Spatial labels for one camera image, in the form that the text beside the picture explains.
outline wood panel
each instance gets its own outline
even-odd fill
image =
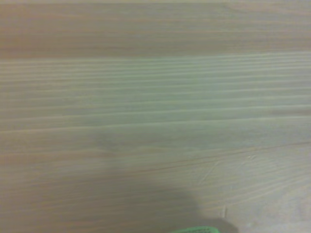
[[[1,232],[310,232],[300,7],[1,7]]]

